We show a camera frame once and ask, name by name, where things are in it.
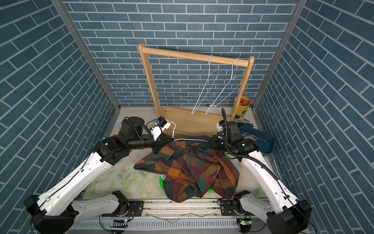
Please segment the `dark multicolour plaid shirt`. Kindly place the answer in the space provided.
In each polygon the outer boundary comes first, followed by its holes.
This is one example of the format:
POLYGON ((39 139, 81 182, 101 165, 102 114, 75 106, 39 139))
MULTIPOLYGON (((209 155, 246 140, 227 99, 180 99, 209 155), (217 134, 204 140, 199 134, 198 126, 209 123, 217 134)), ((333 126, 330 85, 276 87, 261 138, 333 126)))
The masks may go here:
POLYGON ((157 154, 145 156, 134 169, 164 175, 165 194, 174 202, 202 198, 209 190, 229 199, 235 194, 240 174, 225 153, 210 148, 210 139, 199 136, 173 141, 157 154))

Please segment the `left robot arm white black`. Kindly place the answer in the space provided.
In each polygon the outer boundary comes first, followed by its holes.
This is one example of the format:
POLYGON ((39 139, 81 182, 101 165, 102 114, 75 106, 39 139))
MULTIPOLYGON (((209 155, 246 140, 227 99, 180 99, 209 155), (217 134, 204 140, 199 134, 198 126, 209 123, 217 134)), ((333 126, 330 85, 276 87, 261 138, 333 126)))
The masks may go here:
POLYGON ((158 153, 174 138, 163 131, 170 122, 159 117, 148 128, 140 117, 126 117, 117 135, 103 139, 91 154, 68 176, 41 195, 31 195, 24 205, 31 215, 30 231, 41 234, 64 234, 74 224, 95 216, 131 213, 128 199, 121 191, 98 199, 78 201, 77 196, 99 175, 115 166, 132 150, 151 148, 158 153))

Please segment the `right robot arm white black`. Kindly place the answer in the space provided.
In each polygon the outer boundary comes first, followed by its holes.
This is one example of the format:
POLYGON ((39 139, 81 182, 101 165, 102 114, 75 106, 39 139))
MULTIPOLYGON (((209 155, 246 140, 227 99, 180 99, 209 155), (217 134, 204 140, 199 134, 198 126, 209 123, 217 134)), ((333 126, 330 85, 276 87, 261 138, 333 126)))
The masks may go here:
POLYGON ((218 133, 213 135, 210 148, 227 152, 232 159, 243 159, 245 166, 265 192, 268 201, 243 193, 239 206, 268 226, 272 234, 301 234, 309 225, 312 207, 306 200, 299 200, 265 161, 262 153, 250 138, 242 136, 235 121, 227 121, 226 112, 217 124, 218 133))

